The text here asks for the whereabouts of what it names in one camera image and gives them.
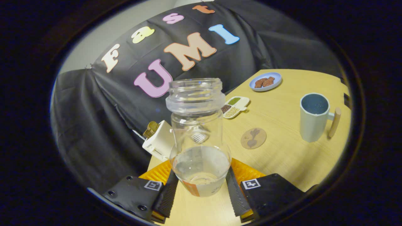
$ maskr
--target wooden handle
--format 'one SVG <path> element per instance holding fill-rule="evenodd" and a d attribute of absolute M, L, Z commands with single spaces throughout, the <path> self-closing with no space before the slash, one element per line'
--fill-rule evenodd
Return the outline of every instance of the wooden handle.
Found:
<path fill-rule="evenodd" d="M 338 128 L 338 124 L 339 124 L 339 120 L 340 120 L 340 114 L 341 114 L 340 108 L 337 107 L 335 109 L 334 120 L 332 121 L 332 126 L 331 126 L 331 128 L 329 129 L 329 132 L 328 132 L 328 137 L 330 137 L 330 138 L 334 136 L 336 128 Z"/>

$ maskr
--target small bottle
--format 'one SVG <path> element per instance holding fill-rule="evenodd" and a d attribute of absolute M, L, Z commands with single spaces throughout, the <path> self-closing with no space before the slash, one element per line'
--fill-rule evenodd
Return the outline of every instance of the small bottle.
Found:
<path fill-rule="evenodd" d="M 213 195 L 225 181 L 232 161 L 222 142 L 222 82 L 218 78 L 177 80 L 169 88 L 166 106 L 172 111 L 175 139 L 172 169 L 191 194 Z"/>

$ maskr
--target cork coaster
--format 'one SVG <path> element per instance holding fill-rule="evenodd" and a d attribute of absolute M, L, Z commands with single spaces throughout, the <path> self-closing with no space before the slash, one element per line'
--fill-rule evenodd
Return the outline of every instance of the cork coaster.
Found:
<path fill-rule="evenodd" d="M 263 129 L 252 128 L 243 134 L 240 143 L 246 149 L 254 149 L 261 146 L 266 138 L 267 133 Z"/>

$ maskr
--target white wall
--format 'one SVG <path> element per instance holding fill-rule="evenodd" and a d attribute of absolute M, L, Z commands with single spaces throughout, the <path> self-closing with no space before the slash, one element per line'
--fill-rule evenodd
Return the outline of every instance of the white wall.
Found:
<path fill-rule="evenodd" d="M 102 51 L 120 35 L 137 24 L 162 12 L 200 0 L 148 0 L 123 10 L 93 28 L 72 48 L 59 73 L 90 67 Z"/>

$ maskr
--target black cloth backdrop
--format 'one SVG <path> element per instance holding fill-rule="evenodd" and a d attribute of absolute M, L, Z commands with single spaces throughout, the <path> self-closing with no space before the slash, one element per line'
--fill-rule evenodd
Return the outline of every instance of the black cloth backdrop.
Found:
<path fill-rule="evenodd" d="M 193 10 L 196 5 L 206 5 L 215 13 Z M 162 21 L 171 13 L 185 18 L 175 24 Z M 208 30 L 217 24 L 240 40 L 226 45 L 222 37 Z M 155 32 L 134 44 L 131 35 L 144 26 Z M 188 45 L 187 36 L 194 32 L 217 52 L 182 71 L 181 63 L 163 50 L 174 42 Z M 101 59 L 117 43 L 118 64 L 106 73 Z M 220 78 L 224 93 L 261 69 L 303 69 L 341 77 L 336 57 L 313 33 L 256 1 L 216 0 L 168 10 L 105 46 L 92 68 L 56 78 L 50 107 L 53 135 L 67 167 L 84 186 L 103 193 L 124 176 L 147 171 L 151 155 L 132 130 L 142 134 L 149 121 L 170 123 L 171 112 L 165 103 L 168 93 L 152 98 L 133 82 L 145 72 L 155 86 L 162 85 L 160 76 L 148 70 L 156 59 L 161 59 L 173 80 Z"/>

